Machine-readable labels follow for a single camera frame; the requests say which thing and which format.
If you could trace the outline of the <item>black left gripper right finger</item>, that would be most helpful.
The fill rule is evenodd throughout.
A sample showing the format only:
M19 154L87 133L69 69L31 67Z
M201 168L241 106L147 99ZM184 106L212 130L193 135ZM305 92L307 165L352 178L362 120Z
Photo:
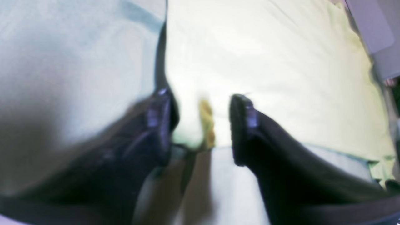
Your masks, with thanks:
M385 191L337 168L244 95L232 96L229 120L234 162L256 176L272 225L399 224L399 182Z

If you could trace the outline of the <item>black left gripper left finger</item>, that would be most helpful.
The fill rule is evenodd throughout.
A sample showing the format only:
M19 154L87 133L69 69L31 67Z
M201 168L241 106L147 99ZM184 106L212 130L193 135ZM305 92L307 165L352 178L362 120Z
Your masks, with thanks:
M1 196L1 216L30 225L130 225L146 178L169 162L177 123L173 94L156 91L112 137L61 173L16 197Z

